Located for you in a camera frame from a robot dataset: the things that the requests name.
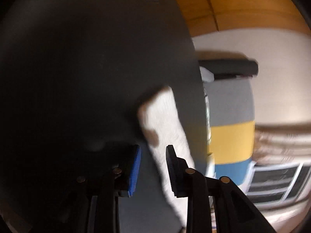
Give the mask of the geometric pattern pillow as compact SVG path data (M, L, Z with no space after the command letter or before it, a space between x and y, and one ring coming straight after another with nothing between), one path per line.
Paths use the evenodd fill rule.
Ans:
M207 126L207 145L211 142L211 127L210 127L210 108L207 91L204 90L204 102L206 106L206 126Z

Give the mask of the left floral curtain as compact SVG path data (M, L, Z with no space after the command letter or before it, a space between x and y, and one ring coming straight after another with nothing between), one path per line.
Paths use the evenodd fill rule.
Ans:
M257 165L310 163L310 123L257 125L252 160Z

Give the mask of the grey yellow blue sofa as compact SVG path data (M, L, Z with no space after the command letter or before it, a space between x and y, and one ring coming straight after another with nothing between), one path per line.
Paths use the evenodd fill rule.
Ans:
M215 164L207 175L227 176L242 185L252 161L255 106L250 80L258 75L258 63L253 59L201 59L199 66L210 108L207 152Z

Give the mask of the cream knit sweater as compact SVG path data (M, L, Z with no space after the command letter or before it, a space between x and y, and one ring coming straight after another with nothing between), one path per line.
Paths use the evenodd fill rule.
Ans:
M179 120L171 87L164 87L144 102L137 111L137 118L149 151L161 178L162 191L183 227L187 224L187 198L176 198L166 162L166 147L172 145L177 157L186 160L189 167L195 163L190 153L186 134Z

